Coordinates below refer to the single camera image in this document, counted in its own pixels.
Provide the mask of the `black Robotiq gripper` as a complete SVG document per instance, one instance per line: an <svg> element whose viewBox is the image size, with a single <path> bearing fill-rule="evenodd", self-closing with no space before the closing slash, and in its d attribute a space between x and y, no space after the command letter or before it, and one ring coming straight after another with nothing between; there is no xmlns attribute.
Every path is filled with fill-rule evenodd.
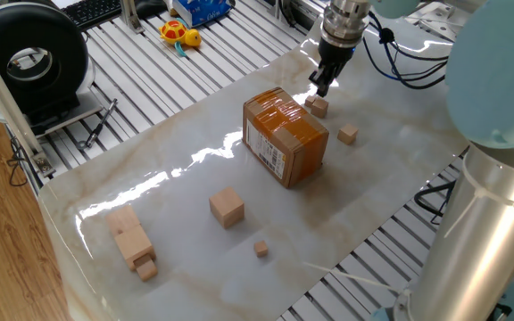
<svg viewBox="0 0 514 321"><path fill-rule="evenodd" d="M319 67L309 76L317 87L316 95L325 97L330 85L338 78L345 64L352 59L355 47L338 47L321 39L319 42Z"/></svg>

